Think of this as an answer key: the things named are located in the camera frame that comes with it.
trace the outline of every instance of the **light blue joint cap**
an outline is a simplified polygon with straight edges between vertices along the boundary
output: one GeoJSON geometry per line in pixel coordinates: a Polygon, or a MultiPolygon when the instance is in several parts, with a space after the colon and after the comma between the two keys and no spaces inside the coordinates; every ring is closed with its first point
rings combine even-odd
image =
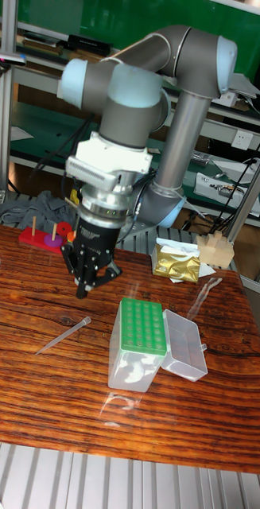
{"type": "Polygon", "coordinates": [[[173,210],[158,224],[158,226],[162,226],[163,228],[170,228],[180,213],[180,210],[184,206],[185,201],[186,197],[184,196],[182,200],[180,200],[178,204],[173,208],[173,210]]]}
{"type": "Polygon", "coordinates": [[[216,64],[217,83],[220,94],[225,94],[229,88],[229,82],[235,69],[238,48],[237,44],[224,37],[218,37],[216,64]]]}
{"type": "Polygon", "coordinates": [[[87,61],[74,58],[65,67],[61,78],[61,91],[64,101],[82,107],[83,86],[87,71],[87,61]]]}
{"type": "Polygon", "coordinates": [[[162,78],[158,74],[131,65],[114,68],[108,96],[122,106],[149,108],[161,99],[162,78]]]}

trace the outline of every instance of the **white plastic lid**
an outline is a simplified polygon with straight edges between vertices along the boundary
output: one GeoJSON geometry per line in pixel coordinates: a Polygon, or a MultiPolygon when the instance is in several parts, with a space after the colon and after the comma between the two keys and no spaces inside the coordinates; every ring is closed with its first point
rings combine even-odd
{"type": "Polygon", "coordinates": [[[66,65],[61,78],[61,91],[64,101],[82,107],[83,86],[87,71],[87,61],[74,58],[66,65]]]}
{"type": "Polygon", "coordinates": [[[196,323],[166,309],[163,312],[167,353],[161,367],[196,382],[208,373],[196,323]]]}

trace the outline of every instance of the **gray cloth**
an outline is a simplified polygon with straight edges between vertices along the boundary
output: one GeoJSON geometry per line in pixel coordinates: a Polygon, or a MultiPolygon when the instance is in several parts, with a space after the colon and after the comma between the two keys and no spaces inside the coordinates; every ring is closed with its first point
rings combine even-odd
{"type": "Polygon", "coordinates": [[[18,228],[22,230],[31,227],[36,216],[37,230],[52,233],[54,223],[67,221],[73,225],[74,215],[73,209],[60,198],[54,198],[50,191],[41,192],[34,201],[6,201],[0,204],[2,222],[19,223],[18,228]]]}

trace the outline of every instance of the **plastic box lid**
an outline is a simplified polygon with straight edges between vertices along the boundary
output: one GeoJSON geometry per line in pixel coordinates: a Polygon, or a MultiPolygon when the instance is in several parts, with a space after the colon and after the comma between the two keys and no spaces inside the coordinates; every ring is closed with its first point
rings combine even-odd
{"type": "Polygon", "coordinates": [[[166,309],[163,312],[167,352],[161,364],[166,371],[195,382],[208,373],[196,323],[166,309]]]}

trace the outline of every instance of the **electrical outlet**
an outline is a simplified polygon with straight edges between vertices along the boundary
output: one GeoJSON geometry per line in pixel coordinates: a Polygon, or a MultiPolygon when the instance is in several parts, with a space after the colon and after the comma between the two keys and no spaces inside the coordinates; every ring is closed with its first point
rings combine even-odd
{"type": "Polygon", "coordinates": [[[247,130],[238,130],[231,146],[234,146],[236,149],[247,150],[252,139],[252,133],[249,133],[247,130]]]}

